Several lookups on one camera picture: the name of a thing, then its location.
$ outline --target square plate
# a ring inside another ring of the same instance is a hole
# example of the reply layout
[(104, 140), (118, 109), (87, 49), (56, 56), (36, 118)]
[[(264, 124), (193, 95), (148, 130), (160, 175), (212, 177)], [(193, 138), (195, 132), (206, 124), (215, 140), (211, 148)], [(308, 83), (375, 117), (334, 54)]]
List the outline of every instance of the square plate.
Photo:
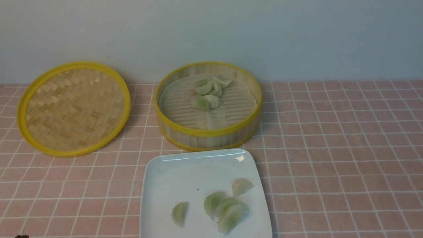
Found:
[[(232, 195), (232, 183), (247, 178), (254, 188), (238, 197), (250, 208), (249, 216), (228, 235), (204, 211), (204, 200), (215, 191)], [(271, 238), (269, 210), (260, 176), (251, 154), (244, 149), (163, 155), (153, 158), (144, 174), (141, 195), (141, 238)], [(185, 227), (174, 224), (176, 204), (189, 202)]]

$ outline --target woven bamboo lid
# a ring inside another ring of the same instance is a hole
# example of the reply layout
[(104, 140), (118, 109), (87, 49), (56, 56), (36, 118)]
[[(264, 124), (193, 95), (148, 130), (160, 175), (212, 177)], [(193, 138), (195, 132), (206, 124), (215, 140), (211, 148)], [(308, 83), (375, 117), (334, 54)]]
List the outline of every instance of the woven bamboo lid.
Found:
[(116, 137), (129, 110), (128, 88), (115, 71), (76, 62), (48, 71), (28, 87), (19, 104), (18, 126), (41, 152), (73, 157)]

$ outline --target yellow rim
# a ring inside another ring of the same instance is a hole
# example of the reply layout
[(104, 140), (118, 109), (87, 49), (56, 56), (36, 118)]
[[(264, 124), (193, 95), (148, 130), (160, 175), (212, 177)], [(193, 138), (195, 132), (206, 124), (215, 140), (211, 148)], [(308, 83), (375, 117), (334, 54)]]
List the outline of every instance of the yellow rim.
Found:
[(157, 92), (163, 87), (164, 82), (170, 76), (172, 76), (173, 74), (177, 73), (178, 71), (181, 71), (181, 70), (183, 70), (185, 68), (188, 68), (188, 67), (192, 67), (192, 66), (196, 66), (196, 65), (201, 65), (201, 64), (218, 64), (218, 65), (224, 65), (224, 66), (228, 66), (228, 67), (237, 69), (239, 71), (242, 71), (243, 73), (245, 73), (246, 75), (248, 75), (254, 81), (254, 83), (256, 84), (256, 86), (260, 89), (259, 83), (257, 82), (257, 80), (250, 73), (248, 73), (247, 71), (245, 71), (245, 70), (243, 70), (243, 69), (241, 69), (241, 68), (239, 68), (239, 67), (237, 67), (235, 65), (227, 64), (227, 63), (222, 63), (222, 62), (213, 62), (213, 61), (206, 61), (206, 62), (188, 64), (188, 65), (185, 65), (185, 66), (183, 66), (183, 67), (181, 67), (179, 69), (176, 69), (173, 72), (171, 72), (170, 74), (168, 74), (160, 82), (159, 86), (157, 87), (156, 92), (154, 93), (154, 108), (156, 109), (157, 117), (160, 118), (165, 124), (167, 124), (168, 126), (170, 126), (171, 128), (173, 128), (173, 129), (175, 129), (177, 131), (183, 132), (183, 133), (185, 133), (187, 135), (190, 135), (190, 136), (198, 136), (198, 137), (224, 136), (224, 135), (227, 135), (227, 134), (236, 132), (236, 131), (244, 128), (245, 126), (249, 125), (254, 120), (254, 118), (257, 116), (257, 114), (260, 113), (261, 104), (262, 104), (262, 98), (263, 98), (263, 96), (261, 94), (261, 90), (260, 90), (259, 101), (257, 102), (257, 107), (254, 110), (254, 112), (248, 118), (246, 118), (244, 121), (242, 121), (242, 122), (240, 122), (238, 124), (235, 124), (233, 126), (223, 128), (223, 129), (218, 129), (218, 130), (199, 130), (199, 129), (187, 128), (187, 127), (184, 127), (184, 126), (181, 126), (179, 124), (174, 123), (173, 121), (171, 121), (170, 119), (168, 119), (160, 111), (159, 105), (157, 103), (159, 101)]
[[(107, 136), (105, 139), (99, 141), (98, 143), (92, 146), (89, 146), (80, 150), (74, 150), (74, 151), (52, 150), (41, 145), (31, 136), (28, 130), (28, 127), (26, 125), (26, 110), (28, 108), (28, 104), (32, 96), (41, 85), (43, 85), (45, 82), (47, 82), (49, 79), (51, 79), (55, 75), (65, 71), (73, 70), (73, 69), (94, 69), (97, 71), (104, 72), (110, 75), (114, 80), (116, 80), (116, 82), (119, 84), (119, 86), (123, 90), (124, 99), (125, 99), (125, 107), (124, 107), (122, 120), (118, 123), (116, 128), (112, 131), (112, 133), (109, 136)], [(126, 86), (126, 83), (123, 80), (123, 78), (116, 71), (114, 71), (113, 69), (103, 64), (81, 61), (81, 62), (73, 62), (69, 64), (60, 65), (56, 68), (53, 68), (45, 72), (44, 74), (39, 76), (34, 82), (32, 82), (32, 84), (29, 85), (28, 89), (22, 95), (22, 98), (19, 102), (16, 119), (17, 119), (19, 131), (21, 132), (24, 139), (37, 150), (45, 154), (56, 156), (56, 157), (74, 157), (74, 156), (86, 155), (88, 153), (96, 151), (100, 149), (101, 147), (105, 146), (106, 144), (108, 144), (111, 140), (113, 140), (122, 130), (122, 128), (125, 126), (125, 123), (129, 117), (130, 110), (131, 110), (131, 97), (129, 95), (128, 87)]]
[(237, 147), (241, 146), (242, 144), (244, 144), (245, 142), (247, 142), (254, 135), (254, 133), (256, 132), (256, 130), (257, 130), (257, 128), (259, 126), (260, 126), (260, 124), (257, 124), (257, 126), (254, 129), (254, 131), (251, 134), (249, 134), (242, 141), (240, 141), (240, 142), (238, 142), (236, 144), (233, 144), (233, 145), (230, 145), (230, 146), (221, 147), (221, 148), (195, 148), (195, 147), (189, 147), (189, 146), (186, 146), (184, 144), (181, 144), (181, 143), (173, 140), (169, 136), (167, 136), (167, 134), (163, 131), (163, 128), (160, 125), (159, 125), (159, 130), (163, 134), (163, 137), (166, 140), (168, 140), (172, 145), (174, 145), (174, 146), (176, 146), (176, 147), (178, 147), (180, 149), (186, 150), (188, 152), (199, 152), (199, 151), (208, 151), (208, 150), (217, 150), (217, 149), (232, 149), (232, 148), (237, 148)]

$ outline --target bamboo steamer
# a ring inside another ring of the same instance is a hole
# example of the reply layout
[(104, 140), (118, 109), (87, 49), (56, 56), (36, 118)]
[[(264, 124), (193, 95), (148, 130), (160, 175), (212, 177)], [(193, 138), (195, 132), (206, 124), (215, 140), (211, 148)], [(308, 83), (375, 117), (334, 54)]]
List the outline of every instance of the bamboo steamer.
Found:
[[(194, 110), (189, 92), (196, 81), (210, 75), (232, 79), (223, 89), (223, 105), (211, 112)], [(247, 71), (220, 62), (186, 65), (158, 85), (154, 107), (160, 132), (186, 151), (239, 147), (249, 140), (260, 122), (261, 88)]]

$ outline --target dumpling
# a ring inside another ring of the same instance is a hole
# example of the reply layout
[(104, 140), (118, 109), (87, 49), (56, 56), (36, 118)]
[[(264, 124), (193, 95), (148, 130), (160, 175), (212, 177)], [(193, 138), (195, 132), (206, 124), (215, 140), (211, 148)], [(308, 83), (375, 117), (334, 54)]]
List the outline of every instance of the dumpling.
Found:
[(181, 202), (178, 203), (173, 209), (171, 213), (172, 221), (179, 227), (185, 226), (185, 216), (187, 214), (187, 208), (189, 202)]
[(213, 81), (213, 90), (209, 95), (220, 97), (223, 94), (222, 87), (217, 81)]
[(231, 232), (247, 215), (245, 207), (241, 204), (230, 206), (219, 219), (217, 224), (218, 231), (222, 234)]
[(197, 110), (210, 111), (209, 101), (200, 95), (191, 97), (191, 107)]
[(248, 179), (244, 179), (244, 178), (237, 179), (232, 184), (232, 196), (238, 197), (239, 195), (246, 193), (248, 190), (252, 188), (254, 188), (254, 185)]
[(216, 207), (216, 211), (214, 212), (214, 216), (217, 219), (222, 218), (223, 214), (225, 213), (225, 211), (233, 205), (241, 205), (244, 207), (245, 211), (248, 211), (248, 207), (247, 205), (245, 205), (243, 202), (239, 201), (238, 199), (232, 198), (232, 197), (228, 197), (225, 198), (221, 203), (219, 203)]
[(232, 82), (231, 79), (225, 78), (225, 77), (220, 76), (220, 75), (215, 75), (215, 76), (212, 77), (212, 79), (214, 81), (218, 82), (222, 88), (226, 88)]
[(225, 198), (225, 192), (214, 192), (206, 197), (204, 201), (204, 210), (211, 220), (214, 219), (214, 211), (217, 205)]
[(196, 88), (198, 88), (198, 87), (206, 85), (209, 81), (210, 81), (210, 79), (205, 78), (205, 79), (202, 79), (202, 80), (195, 82), (194, 85), (195, 85)]
[(206, 85), (195, 88), (194, 91), (200, 95), (207, 95), (212, 91), (212, 89), (213, 89), (213, 81), (209, 81)]
[(210, 108), (218, 108), (223, 104), (222, 100), (217, 96), (204, 95), (203, 97), (209, 102)]

